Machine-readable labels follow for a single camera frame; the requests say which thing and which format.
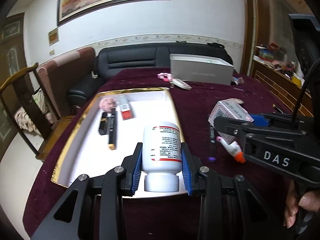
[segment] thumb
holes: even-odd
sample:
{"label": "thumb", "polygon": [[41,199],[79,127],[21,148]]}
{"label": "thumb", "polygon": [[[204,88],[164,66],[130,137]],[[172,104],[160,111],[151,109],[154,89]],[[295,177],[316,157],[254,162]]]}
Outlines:
{"label": "thumb", "polygon": [[299,201],[299,206],[307,211],[317,212],[320,207],[320,191],[312,190],[305,193]]}

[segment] blue gripper pad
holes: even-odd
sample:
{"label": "blue gripper pad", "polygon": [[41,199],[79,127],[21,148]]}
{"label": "blue gripper pad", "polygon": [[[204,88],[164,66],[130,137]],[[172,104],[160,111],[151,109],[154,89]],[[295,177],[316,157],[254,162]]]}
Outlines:
{"label": "blue gripper pad", "polygon": [[190,173],[190,168],[186,159],[186,155],[182,147],[181,147],[181,158],[182,158],[182,176],[183,176],[184,187],[188,192],[188,195],[191,196],[193,191],[192,183],[191,183],[191,173]]}
{"label": "blue gripper pad", "polygon": [[266,120],[263,115],[259,114],[250,114],[251,117],[254,119],[253,124],[256,126],[269,126],[270,121]]}
{"label": "blue gripper pad", "polygon": [[132,185],[131,185],[131,193],[134,195],[139,186],[140,176],[141,176],[141,165],[142,165],[142,147],[140,149],[138,159],[136,162],[136,166],[134,167],[134,171],[132,174]]}

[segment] wooden cabinet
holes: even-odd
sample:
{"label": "wooden cabinet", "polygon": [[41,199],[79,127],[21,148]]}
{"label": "wooden cabinet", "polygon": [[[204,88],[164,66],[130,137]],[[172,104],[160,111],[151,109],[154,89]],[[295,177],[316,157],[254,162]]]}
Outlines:
{"label": "wooden cabinet", "polygon": [[[259,82],[266,84],[270,91],[287,107],[293,110],[300,94],[300,87],[278,71],[253,60],[251,76]],[[313,117],[311,97],[305,93],[298,114]]]}

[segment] open box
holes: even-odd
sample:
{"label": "open box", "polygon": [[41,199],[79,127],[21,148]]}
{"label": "open box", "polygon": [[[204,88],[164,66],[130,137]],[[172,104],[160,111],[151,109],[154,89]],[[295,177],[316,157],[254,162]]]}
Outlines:
{"label": "open box", "polygon": [[[108,148],[108,135],[98,132],[102,110],[99,102],[102,98],[112,97],[117,101],[125,94],[129,101],[132,119],[122,120],[119,106],[117,111],[116,149]],[[145,88],[114,90],[98,93],[86,108],[66,142],[52,174],[51,181],[69,187],[81,174],[90,178],[106,174],[112,168],[121,165],[126,156],[132,155],[138,142],[143,142],[146,125],[157,122],[171,122],[180,129],[180,139],[184,142],[181,125],[168,88]],[[141,173],[138,190],[133,197],[160,197],[186,193],[182,172],[180,172],[179,192],[146,192],[144,176]]]}

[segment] human hand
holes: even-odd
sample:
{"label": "human hand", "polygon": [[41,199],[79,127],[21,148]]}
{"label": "human hand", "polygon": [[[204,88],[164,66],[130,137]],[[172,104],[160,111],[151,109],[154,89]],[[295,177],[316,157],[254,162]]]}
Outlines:
{"label": "human hand", "polygon": [[296,220],[296,214],[299,207],[307,211],[317,212],[320,207],[320,190],[312,190],[305,193],[300,200],[298,200],[297,192],[294,187],[293,180],[290,183],[287,199],[285,201],[286,207],[284,210],[283,226],[290,228]]}

